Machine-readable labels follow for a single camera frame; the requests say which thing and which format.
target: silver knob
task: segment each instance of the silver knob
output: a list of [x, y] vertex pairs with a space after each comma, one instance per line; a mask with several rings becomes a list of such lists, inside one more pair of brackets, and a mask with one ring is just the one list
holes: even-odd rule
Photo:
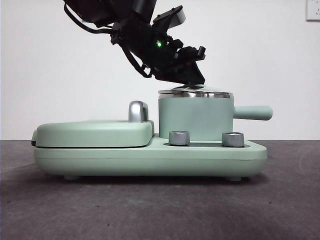
[[222, 145], [225, 147], [239, 148], [245, 146], [244, 134], [241, 132], [222, 133]]
[[173, 146], [189, 146], [190, 135], [188, 131], [169, 132], [169, 144]]
[[148, 105], [143, 101], [132, 101], [129, 105], [129, 123], [143, 123], [149, 120]]

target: electrical outlet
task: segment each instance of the electrical outlet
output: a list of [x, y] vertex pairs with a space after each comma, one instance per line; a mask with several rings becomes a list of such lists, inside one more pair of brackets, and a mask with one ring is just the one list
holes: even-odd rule
[[306, 20], [320, 22], [320, 0], [306, 0]]

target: rubber foot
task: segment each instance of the rubber foot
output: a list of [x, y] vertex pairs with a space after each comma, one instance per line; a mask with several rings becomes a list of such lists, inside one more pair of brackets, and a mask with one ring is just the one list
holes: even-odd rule
[[80, 178], [81, 178], [80, 176], [70, 176], [70, 175], [65, 175], [64, 176], [64, 180], [68, 180], [68, 181], [75, 181], [75, 180], [78, 180]]
[[224, 179], [229, 181], [229, 182], [240, 182], [241, 181], [241, 177], [240, 176], [227, 176]]

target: white wall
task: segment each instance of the white wall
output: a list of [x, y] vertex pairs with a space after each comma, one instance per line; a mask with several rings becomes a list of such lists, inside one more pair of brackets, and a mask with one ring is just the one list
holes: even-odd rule
[[[320, 22], [305, 0], [159, 0], [155, 14], [182, 4], [169, 31], [206, 47], [206, 84], [237, 105], [270, 105], [270, 121], [235, 120], [247, 139], [320, 139]], [[28, 140], [40, 124], [126, 119], [132, 100], [149, 105], [158, 128], [158, 90], [177, 84], [142, 78], [107, 35], [90, 34], [62, 0], [1, 1], [1, 139]]]

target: appliance base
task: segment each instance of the appliance base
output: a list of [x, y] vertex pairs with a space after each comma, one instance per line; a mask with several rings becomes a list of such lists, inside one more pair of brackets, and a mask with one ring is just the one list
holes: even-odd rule
[[267, 149], [245, 141], [245, 147], [224, 147], [221, 141], [170, 146], [155, 134], [142, 147], [34, 147], [35, 162], [52, 175], [77, 180], [80, 176], [225, 177], [237, 182], [260, 173]]

